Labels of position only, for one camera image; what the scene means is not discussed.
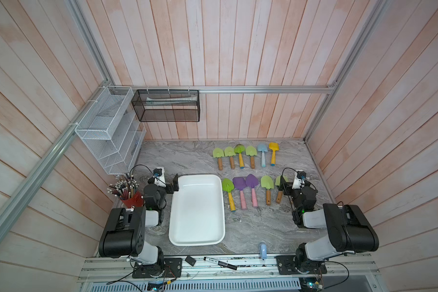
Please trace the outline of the yellow plastic shovel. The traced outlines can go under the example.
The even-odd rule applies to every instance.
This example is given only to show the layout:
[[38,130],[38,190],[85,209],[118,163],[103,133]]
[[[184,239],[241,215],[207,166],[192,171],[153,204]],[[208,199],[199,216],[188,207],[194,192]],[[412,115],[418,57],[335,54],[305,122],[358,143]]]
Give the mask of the yellow plastic shovel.
[[277,142],[270,142],[269,143],[269,149],[272,151],[271,155],[271,165],[276,165],[276,153],[280,150],[279,144]]

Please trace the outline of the pink handled purple shovel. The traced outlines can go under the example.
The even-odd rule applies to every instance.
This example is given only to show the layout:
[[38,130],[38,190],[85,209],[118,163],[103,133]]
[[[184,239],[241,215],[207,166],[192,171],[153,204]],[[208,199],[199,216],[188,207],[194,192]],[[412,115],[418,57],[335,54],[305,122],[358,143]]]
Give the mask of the pink handled purple shovel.
[[241,208],[242,208],[242,210],[246,210],[247,205],[246,205],[246,199],[245,199],[245,195],[244,195],[244,191],[243,191],[246,188],[246,181],[245,181],[244,177],[234,177],[232,179],[232,182],[233,182],[235,188],[240,191]]

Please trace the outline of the light blue shovel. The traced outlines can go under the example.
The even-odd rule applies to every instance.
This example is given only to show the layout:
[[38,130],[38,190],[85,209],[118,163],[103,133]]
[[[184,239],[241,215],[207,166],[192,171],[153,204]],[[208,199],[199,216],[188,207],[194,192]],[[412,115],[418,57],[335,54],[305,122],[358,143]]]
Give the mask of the light blue shovel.
[[265,144],[259,144],[257,150],[261,153],[261,166],[266,167],[266,152],[268,151],[268,147]]

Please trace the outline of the green shovel wooden handle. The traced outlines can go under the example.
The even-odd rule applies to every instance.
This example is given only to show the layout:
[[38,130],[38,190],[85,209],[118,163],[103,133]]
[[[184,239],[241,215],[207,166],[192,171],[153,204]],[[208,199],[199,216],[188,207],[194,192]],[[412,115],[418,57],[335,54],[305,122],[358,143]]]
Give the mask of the green shovel wooden handle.
[[221,148],[215,148],[213,150],[213,157],[217,159],[219,170],[223,170],[222,158],[224,156],[225,153]]
[[229,158],[231,169],[235,169],[234,157],[236,155],[236,152],[234,151],[234,148],[232,148],[230,146],[226,147],[224,149],[224,154],[225,154],[225,156],[227,156]]

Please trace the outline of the bright green yellow-handled shovel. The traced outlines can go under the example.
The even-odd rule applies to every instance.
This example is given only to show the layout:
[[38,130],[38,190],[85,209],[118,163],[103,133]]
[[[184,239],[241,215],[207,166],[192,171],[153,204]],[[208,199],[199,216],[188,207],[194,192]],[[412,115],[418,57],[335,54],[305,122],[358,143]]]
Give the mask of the bright green yellow-handled shovel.
[[245,164],[244,164],[244,162],[243,162],[243,156],[242,156],[242,153],[245,151],[245,146],[242,145],[242,144],[237,144],[237,145],[234,147],[234,151],[235,151],[236,154],[238,154],[238,159],[239,159],[239,166],[240,166],[240,168],[241,168],[241,169],[244,169],[244,168],[245,168]]

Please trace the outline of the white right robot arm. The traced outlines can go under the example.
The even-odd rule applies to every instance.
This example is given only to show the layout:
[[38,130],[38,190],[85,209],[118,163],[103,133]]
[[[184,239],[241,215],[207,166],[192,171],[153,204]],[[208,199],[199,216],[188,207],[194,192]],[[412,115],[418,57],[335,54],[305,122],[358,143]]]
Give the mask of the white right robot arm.
[[276,258],[280,274],[326,273],[324,262],[333,257],[376,251],[379,239],[371,224],[356,205],[324,203],[315,209],[318,191],[302,175],[293,182],[280,179],[277,202],[289,197],[293,222],[303,229],[324,229],[327,235],[310,243],[301,243],[295,255]]

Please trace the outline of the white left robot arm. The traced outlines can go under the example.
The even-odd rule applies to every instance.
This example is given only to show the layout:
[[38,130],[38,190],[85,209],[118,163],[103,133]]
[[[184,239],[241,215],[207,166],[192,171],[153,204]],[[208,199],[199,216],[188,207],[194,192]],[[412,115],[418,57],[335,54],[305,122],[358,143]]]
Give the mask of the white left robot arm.
[[136,279],[166,275],[162,249],[146,241],[146,228],[162,225],[166,196],[179,190],[179,176],[175,175],[169,184],[155,175],[142,192],[133,175],[126,173],[116,179],[116,184],[108,186],[108,192],[124,202],[125,208],[114,208],[109,213],[99,241],[99,255],[126,257],[134,265]]

